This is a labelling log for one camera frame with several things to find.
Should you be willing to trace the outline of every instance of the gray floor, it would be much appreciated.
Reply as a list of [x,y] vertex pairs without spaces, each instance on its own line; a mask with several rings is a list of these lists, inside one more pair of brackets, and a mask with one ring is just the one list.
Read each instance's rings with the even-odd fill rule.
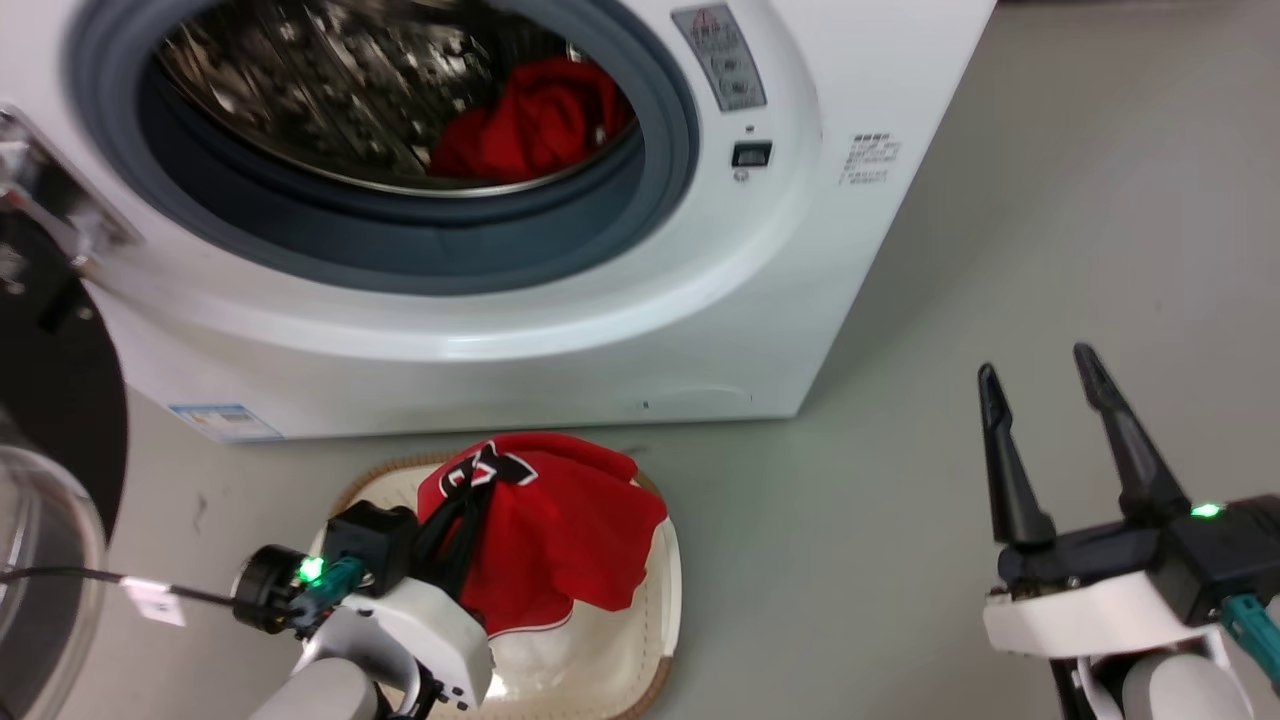
[[[1280,491],[1276,37],[1266,0],[1001,10],[804,414],[584,433],[635,454],[681,534],[654,717],[1057,716],[1046,669],[982,630],[983,360],[1060,528],[1116,516],[1080,338],[1197,498]],[[225,447],[132,400],[113,566],[210,588],[305,543],[367,466],[467,441]],[[147,623],[113,594],[64,717],[246,716],[294,644],[188,612]]]

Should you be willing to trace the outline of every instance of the red garment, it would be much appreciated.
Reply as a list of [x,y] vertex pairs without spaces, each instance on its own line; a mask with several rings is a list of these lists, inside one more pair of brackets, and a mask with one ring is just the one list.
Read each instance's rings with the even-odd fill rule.
[[511,73],[493,110],[454,118],[431,154],[431,173],[521,182],[584,160],[596,128],[613,137],[632,117],[613,78],[588,63],[552,58]]
[[575,600],[631,607],[654,529],[667,516],[659,497],[630,484],[634,460],[557,433],[498,436],[419,486],[419,521],[466,474],[472,486],[494,483],[461,597],[490,637],[556,626]]

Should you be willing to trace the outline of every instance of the front-loading washing machine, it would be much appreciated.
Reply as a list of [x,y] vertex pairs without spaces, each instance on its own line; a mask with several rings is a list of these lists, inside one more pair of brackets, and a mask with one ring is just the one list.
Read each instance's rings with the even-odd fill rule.
[[[0,101],[102,209],[45,210],[127,380],[210,437],[783,418],[992,4],[0,0]],[[622,120],[435,172],[553,60]]]

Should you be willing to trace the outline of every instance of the gray rubber seal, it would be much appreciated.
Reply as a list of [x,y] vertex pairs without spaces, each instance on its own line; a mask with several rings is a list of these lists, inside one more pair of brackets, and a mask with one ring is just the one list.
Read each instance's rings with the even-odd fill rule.
[[617,81],[641,133],[563,182],[460,200],[378,193],[273,163],[173,94],[152,49],[216,0],[100,0],[65,72],[84,129],[147,202],[198,237],[302,278],[381,292],[470,295],[586,270],[676,208],[698,115],[662,42],[612,0],[500,0],[580,46]]

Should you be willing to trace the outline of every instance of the green light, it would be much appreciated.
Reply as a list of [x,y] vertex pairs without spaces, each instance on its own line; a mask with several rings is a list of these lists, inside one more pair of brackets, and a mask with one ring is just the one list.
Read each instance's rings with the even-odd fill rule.
[[324,573],[324,557],[307,557],[298,565],[298,579],[308,585],[320,579]]
[[1192,507],[1192,518],[1216,518],[1219,512],[1222,511],[1222,506],[1215,502],[1206,502],[1204,505],[1197,505]]

